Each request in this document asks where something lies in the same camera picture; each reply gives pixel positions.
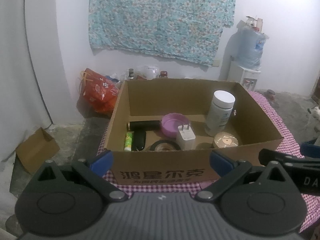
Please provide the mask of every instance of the ridged gray surface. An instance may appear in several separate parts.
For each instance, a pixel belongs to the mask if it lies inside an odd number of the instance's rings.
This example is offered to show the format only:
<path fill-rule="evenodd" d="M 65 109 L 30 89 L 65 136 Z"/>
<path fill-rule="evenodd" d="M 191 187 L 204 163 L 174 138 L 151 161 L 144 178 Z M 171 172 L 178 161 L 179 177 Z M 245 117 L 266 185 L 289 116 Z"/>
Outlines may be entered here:
<path fill-rule="evenodd" d="M 214 205 L 199 203 L 189 193 L 135 193 L 124 203 L 111 204 L 97 223 L 81 233 L 59 238 L 28 233 L 21 239 L 302 240 L 297 234 L 263 238 L 243 233 L 227 224 Z"/>

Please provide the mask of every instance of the teal floral fabric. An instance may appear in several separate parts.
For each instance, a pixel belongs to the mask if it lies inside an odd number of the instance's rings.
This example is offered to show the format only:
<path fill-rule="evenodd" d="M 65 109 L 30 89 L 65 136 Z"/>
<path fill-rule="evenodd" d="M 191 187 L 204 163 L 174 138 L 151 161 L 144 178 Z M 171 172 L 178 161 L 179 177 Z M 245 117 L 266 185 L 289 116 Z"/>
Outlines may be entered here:
<path fill-rule="evenodd" d="M 90 45 L 211 66 L 235 1 L 90 0 Z"/>

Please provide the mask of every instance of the white plastic jar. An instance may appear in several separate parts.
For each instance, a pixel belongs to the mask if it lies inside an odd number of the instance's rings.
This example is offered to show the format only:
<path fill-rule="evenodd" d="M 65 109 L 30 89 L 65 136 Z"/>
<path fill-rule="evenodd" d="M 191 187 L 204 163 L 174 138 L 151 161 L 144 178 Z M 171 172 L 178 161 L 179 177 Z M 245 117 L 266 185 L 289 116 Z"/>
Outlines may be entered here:
<path fill-rule="evenodd" d="M 229 92 L 217 90 L 213 94 L 211 106 L 205 121 L 205 132 L 215 136 L 221 132 L 230 117 L 236 98 Z"/>

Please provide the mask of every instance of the white charger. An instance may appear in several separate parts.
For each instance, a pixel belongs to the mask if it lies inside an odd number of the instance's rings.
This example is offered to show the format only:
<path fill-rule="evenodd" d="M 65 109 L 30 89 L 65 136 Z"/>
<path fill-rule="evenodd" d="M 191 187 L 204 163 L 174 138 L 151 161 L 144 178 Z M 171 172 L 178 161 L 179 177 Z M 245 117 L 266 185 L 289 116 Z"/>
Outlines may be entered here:
<path fill-rule="evenodd" d="M 176 142 L 181 150 L 194 150 L 196 136 L 190 127 L 190 124 L 178 126 Z"/>

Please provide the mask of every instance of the pink gingham tablecloth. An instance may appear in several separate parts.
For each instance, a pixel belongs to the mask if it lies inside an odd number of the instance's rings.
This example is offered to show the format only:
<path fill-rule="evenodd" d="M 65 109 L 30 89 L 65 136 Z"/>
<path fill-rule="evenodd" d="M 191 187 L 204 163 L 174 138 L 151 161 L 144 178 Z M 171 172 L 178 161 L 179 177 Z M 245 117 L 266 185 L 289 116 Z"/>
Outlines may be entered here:
<path fill-rule="evenodd" d="M 291 154 L 297 157 L 303 157 L 300 154 L 300 146 L 293 138 L 293 135 L 290 133 L 288 128 L 284 125 L 281 117 L 276 113 L 276 111 L 271 107 L 267 99 L 257 92 L 249 92 L 253 99 L 260 105 L 260 107 L 264 110 L 264 112 L 269 116 L 269 118 L 273 121 L 274 125 L 277 127 L 281 135 L 284 137 L 284 140 L 277 148 L 277 151 Z M 104 151 L 104 142 L 106 137 L 106 132 L 103 135 L 101 140 L 98 154 Z M 187 183 L 187 184 L 175 184 L 175 185 L 151 185 L 151 186 L 124 186 L 118 185 L 111 171 L 108 171 L 103 178 L 108 182 L 112 183 L 120 190 L 126 192 L 129 196 L 132 195 L 133 192 L 190 192 L 192 196 L 194 196 L 198 191 L 202 188 L 210 185 L 211 182 L 203 182 L 203 183 Z M 302 194 L 303 199 L 305 200 L 308 208 L 308 215 L 303 225 L 301 226 L 300 231 L 303 231 L 314 222 L 318 220 L 320 217 L 320 197 L 315 197 L 311 195 Z"/>

